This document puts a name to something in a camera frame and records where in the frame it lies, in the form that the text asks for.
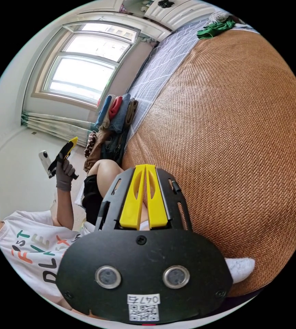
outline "hand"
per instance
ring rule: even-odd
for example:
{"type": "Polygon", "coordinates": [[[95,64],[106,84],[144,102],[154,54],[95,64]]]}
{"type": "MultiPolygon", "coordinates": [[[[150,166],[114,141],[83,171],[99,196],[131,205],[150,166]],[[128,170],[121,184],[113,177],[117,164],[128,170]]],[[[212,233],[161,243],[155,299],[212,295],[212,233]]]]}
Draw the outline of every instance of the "hand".
{"type": "Polygon", "coordinates": [[[56,187],[60,190],[70,192],[72,189],[72,174],[75,173],[75,168],[66,159],[63,162],[57,162],[56,165],[56,187]]]}

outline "white cabinet door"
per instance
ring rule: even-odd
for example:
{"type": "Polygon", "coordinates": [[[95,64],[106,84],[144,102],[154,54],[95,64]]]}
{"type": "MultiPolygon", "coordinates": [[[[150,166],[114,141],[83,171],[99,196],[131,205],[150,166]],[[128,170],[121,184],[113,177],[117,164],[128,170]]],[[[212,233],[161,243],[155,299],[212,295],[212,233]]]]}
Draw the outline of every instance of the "white cabinet door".
{"type": "Polygon", "coordinates": [[[172,30],[176,30],[184,24],[201,16],[212,14],[215,11],[210,4],[200,0],[189,0],[174,8],[160,22],[172,30]]]}
{"type": "Polygon", "coordinates": [[[132,26],[134,28],[139,29],[145,35],[157,40],[162,41],[166,37],[168,37],[171,32],[162,26],[159,26],[153,22],[149,22],[148,20],[143,20],[139,17],[135,17],[128,14],[122,13],[108,13],[108,12],[92,12],[92,13],[84,13],[79,14],[76,17],[76,21],[108,21],[115,22],[119,24],[124,24],[127,26],[132,26]]]}
{"type": "Polygon", "coordinates": [[[94,0],[78,9],[77,13],[87,13],[94,11],[119,12],[123,0],[94,0]]]}
{"type": "Polygon", "coordinates": [[[174,5],[170,8],[162,8],[158,6],[159,0],[155,0],[149,9],[144,14],[144,17],[150,18],[156,22],[160,22],[167,14],[174,10],[174,8],[184,4],[189,0],[171,0],[174,5]]]}

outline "blue towel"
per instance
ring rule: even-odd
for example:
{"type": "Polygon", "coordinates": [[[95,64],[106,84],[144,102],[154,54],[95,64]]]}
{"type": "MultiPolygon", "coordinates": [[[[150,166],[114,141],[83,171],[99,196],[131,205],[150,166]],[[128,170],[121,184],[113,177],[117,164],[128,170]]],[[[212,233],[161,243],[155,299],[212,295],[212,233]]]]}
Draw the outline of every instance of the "blue towel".
{"type": "Polygon", "coordinates": [[[131,100],[130,94],[123,95],[123,101],[120,105],[117,114],[111,120],[108,130],[115,131],[116,134],[120,134],[123,131],[125,117],[126,117],[128,106],[130,104],[130,100],[131,100]]]}
{"type": "Polygon", "coordinates": [[[111,98],[112,98],[111,95],[107,96],[106,100],[104,101],[102,110],[99,112],[98,119],[94,125],[95,128],[97,128],[97,129],[99,129],[99,127],[101,126],[101,124],[103,122],[104,117],[106,116],[106,113],[107,113],[109,105],[110,105],[111,98]]]}

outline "black shorts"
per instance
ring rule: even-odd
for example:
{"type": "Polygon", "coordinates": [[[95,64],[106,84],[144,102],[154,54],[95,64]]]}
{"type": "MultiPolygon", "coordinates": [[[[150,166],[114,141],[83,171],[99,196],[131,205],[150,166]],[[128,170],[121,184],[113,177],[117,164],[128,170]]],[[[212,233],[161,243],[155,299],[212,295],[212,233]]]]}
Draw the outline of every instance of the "black shorts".
{"type": "Polygon", "coordinates": [[[83,195],[84,199],[82,201],[82,206],[86,211],[86,220],[95,225],[103,200],[98,189],[96,175],[91,175],[85,178],[83,195]]]}

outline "yellow plastic part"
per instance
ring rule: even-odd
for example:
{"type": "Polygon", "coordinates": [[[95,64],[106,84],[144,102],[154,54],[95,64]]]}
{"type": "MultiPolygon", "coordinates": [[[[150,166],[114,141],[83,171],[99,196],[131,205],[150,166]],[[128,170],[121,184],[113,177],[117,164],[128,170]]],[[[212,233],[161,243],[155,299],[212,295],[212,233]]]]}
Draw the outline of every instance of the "yellow plastic part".
{"type": "Polygon", "coordinates": [[[140,229],[145,167],[145,164],[135,167],[119,220],[119,224],[124,228],[140,229]]]}
{"type": "Polygon", "coordinates": [[[147,177],[147,208],[149,215],[149,227],[157,228],[167,225],[168,219],[164,206],[162,192],[160,190],[156,167],[154,165],[146,165],[147,177]]]}
{"type": "Polygon", "coordinates": [[[70,154],[70,152],[73,150],[73,148],[77,145],[77,141],[78,141],[78,137],[74,137],[74,138],[72,138],[68,143],[72,143],[73,144],[73,146],[70,148],[70,150],[68,151],[68,153],[66,154],[66,156],[65,156],[65,159],[67,159],[68,157],[69,157],[69,154],[70,154]]]}

